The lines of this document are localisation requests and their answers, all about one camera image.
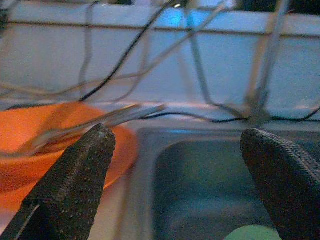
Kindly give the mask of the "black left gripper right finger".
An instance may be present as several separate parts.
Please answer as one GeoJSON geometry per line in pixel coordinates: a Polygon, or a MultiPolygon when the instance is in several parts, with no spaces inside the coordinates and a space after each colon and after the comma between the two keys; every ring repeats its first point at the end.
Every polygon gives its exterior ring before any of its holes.
{"type": "Polygon", "coordinates": [[[298,144],[249,128],[240,137],[242,158],[283,240],[320,238],[320,164],[298,144]]]}

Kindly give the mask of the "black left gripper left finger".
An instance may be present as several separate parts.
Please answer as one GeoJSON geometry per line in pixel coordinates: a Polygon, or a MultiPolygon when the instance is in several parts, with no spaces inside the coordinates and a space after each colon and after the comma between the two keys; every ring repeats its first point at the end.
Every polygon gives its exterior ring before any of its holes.
{"type": "Polygon", "coordinates": [[[22,201],[2,240],[86,240],[116,137],[97,124],[69,146],[22,201]]]}

